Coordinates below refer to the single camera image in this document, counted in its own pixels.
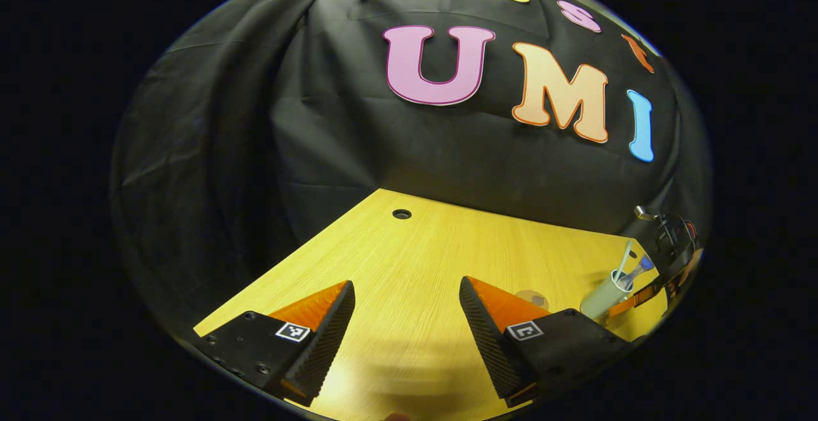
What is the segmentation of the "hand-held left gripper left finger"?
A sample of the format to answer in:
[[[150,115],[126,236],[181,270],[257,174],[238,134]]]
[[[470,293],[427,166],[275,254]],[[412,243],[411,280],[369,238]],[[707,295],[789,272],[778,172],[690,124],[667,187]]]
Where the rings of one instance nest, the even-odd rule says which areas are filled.
[[[355,308],[350,280],[280,310],[246,310],[195,341],[225,371],[278,399],[318,397]]]

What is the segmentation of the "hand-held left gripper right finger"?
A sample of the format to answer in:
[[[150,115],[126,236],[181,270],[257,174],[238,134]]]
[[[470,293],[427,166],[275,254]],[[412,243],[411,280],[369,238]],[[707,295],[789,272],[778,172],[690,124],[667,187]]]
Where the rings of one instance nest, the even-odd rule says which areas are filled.
[[[498,397],[551,401],[628,355],[633,343],[576,309],[550,312],[465,276],[459,304]]]

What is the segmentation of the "pale blue cup wooden handle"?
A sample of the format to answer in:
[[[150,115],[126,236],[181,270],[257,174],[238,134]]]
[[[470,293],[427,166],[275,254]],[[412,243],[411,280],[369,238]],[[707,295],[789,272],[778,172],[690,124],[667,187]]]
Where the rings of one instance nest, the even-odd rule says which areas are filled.
[[[579,310],[584,316],[599,319],[616,305],[628,299],[634,280],[630,273],[613,270],[580,302]]]

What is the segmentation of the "mint green toothbrush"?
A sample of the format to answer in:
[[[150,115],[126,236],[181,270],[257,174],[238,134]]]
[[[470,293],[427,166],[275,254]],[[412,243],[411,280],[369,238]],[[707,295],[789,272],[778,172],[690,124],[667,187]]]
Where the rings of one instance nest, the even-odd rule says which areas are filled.
[[[633,240],[626,240],[626,245],[625,245],[625,249],[623,250],[622,259],[621,259],[621,261],[619,263],[619,266],[617,267],[617,270],[614,273],[614,276],[612,278],[614,282],[619,281],[619,279],[620,279],[620,277],[622,275],[622,272],[623,272],[623,269],[625,267],[626,261],[628,260],[628,258],[630,256],[632,243],[633,243]]]

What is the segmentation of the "round brown coaster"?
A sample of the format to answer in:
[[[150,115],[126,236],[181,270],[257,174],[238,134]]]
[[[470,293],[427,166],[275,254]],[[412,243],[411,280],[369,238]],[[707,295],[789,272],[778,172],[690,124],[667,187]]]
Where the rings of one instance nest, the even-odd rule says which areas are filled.
[[[519,298],[523,299],[526,302],[534,304],[536,307],[539,307],[540,309],[549,310],[549,303],[546,297],[541,293],[527,289],[521,290],[520,292],[515,293],[515,295],[519,296]]]

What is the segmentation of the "wooden desktop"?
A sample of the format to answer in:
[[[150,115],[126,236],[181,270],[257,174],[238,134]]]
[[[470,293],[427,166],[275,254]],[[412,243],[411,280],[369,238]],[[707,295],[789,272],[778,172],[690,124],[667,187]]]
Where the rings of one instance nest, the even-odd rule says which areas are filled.
[[[459,304],[465,276],[549,311],[579,308],[616,270],[627,237],[546,225],[378,189],[209,313],[198,335],[350,280],[355,308],[307,412],[338,421],[511,421]]]

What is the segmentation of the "black backdrop cloth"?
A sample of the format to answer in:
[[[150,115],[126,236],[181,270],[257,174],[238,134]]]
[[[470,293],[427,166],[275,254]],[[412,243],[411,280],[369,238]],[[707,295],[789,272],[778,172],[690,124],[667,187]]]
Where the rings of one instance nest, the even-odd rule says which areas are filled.
[[[705,118],[596,0],[228,0],[146,72],[112,152],[128,270],[171,335],[377,188],[636,238],[713,231]]]

